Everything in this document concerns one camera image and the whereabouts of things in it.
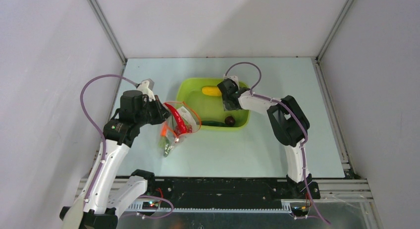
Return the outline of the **orange carrot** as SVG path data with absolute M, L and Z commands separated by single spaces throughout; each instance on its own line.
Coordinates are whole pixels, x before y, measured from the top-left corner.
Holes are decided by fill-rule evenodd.
M 166 123 L 166 122 L 164 122 L 164 123 L 162 124 L 162 128 L 161 128 L 161 131 L 160 131 L 160 136 L 161 136 L 161 137 L 166 137 L 166 134 L 167 134 L 167 129 L 168 129 L 168 127 L 167 127 L 167 123 Z

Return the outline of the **long green cucumber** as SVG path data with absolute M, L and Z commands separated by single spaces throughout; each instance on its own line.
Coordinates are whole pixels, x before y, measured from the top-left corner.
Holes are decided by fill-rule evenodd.
M 158 146 L 163 150 L 163 156 L 166 158 L 173 149 L 172 142 L 166 137 L 161 136 Z

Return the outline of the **clear zip bag orange zipper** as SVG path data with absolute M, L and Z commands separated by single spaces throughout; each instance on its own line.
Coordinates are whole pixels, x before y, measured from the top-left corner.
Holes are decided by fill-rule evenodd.
M 170 116 L 162 124 L 158 145 L 166 158 L 188 135 L 200 130 L 202 121 L 185 102 L 165 102 L 163 106 Z

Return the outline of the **red chili pepper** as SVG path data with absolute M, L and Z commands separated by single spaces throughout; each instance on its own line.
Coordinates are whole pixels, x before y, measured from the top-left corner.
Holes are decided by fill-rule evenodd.
M 186 131 L 186 125 L 185 125 L 180 113 L 177 111 L 177 109 L 169 103 L 164 103 L 164 105 L 170 110 L 171 114 L 174 117 L 174 120 L 175 120 L 177 126 L 179 126 L 183 132 L 185 132 Z

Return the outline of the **red grape bunch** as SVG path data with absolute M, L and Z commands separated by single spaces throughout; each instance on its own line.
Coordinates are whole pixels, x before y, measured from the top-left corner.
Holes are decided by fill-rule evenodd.
M 183 141 L 184 138 L 187 137 L 188 134 L 191 134 L 193 132 L 193 128 L 192 128 L 192 125 L 187 124 L 186 125 L 186 131 L 183 132 L 179 126 L 176 126 L 174 132 L 175 132 L 174 142 L 175 143 L 180 143 L 180 142 Z

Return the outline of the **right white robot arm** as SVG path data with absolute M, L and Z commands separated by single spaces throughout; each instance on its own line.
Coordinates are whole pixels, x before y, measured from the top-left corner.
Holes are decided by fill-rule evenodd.
M 305 150 L 310 123 L 294 97 L 276 99 L 259 95 L 240 87 L 231 77 L 223 79 L 217 88 L 225 110 L 249 110 L 268 117 L 275 138 L 286 152 L 287 176 L 292 180 L 288 192 L 294 198 L 303 197 L 308 191 L 305 181 L 310 174 Z

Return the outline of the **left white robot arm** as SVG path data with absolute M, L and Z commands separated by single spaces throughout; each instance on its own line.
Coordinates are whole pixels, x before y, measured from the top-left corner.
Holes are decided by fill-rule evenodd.
M 64 229 L 114 229 L 123 212 L 139 196 L 152 197 L 157 190 L 155 175 L 135 170 L 126 184 L 109 196 L 117 171 L 144 125 L 157 125 L 170 117 L 157 95 L 125 91 L 120 107 L 104 126 L 102 152 L 94 164 L 82 193 L 73 206 L 63 207 Z

